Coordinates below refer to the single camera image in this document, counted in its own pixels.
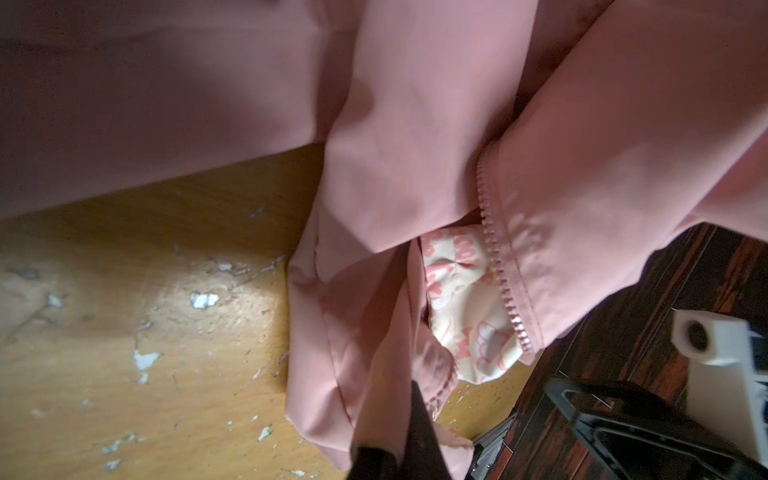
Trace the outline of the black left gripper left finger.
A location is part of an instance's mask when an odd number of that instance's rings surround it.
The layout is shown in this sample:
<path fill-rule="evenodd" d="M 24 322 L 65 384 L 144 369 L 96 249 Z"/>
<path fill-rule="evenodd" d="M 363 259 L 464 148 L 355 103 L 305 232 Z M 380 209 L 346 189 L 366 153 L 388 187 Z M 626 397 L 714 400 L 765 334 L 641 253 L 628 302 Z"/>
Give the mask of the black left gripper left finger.
<path fill-rule="evenodd" d="M 347 480 L 398 480 L 401 478 L 396 457 L 379 448 L 360 447 Z"/>

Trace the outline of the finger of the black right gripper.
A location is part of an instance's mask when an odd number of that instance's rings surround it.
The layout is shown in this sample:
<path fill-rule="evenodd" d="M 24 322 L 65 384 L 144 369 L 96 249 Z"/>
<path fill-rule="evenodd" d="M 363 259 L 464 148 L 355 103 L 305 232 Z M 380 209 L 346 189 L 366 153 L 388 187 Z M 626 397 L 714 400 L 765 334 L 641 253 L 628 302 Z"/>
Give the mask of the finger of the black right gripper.
<path fill-rule="evenodd" d="M 615 479 L 765 479 L 767 468 L 632 382 L 550 378 L 544 391 Z"/>

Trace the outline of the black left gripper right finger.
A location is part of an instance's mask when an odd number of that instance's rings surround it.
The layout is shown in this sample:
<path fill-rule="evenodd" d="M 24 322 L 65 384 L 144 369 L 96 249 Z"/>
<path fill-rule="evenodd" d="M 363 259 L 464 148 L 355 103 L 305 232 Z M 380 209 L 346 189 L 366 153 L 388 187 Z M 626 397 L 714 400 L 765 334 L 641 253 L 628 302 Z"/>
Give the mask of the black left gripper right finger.
<path fill-rule="evenodd" d="M 403 457 L 407 480 L 450 480 L 432 420 L 416 381 L 411 382 L 411 413 Z"/>

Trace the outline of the pink zip-up jacket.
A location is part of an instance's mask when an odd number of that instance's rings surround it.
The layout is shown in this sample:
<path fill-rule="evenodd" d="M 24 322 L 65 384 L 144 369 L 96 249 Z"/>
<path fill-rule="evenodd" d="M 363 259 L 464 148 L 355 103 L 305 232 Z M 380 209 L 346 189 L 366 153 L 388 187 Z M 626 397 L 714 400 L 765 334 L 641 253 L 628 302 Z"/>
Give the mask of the pink zip-up jacket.
<path fill-rule="evenodd" d="M 1 5 L 5 216 L 315 142 L 286 415 L 398 470 L 684 230 L 766 238 L 767 5 Z"/>

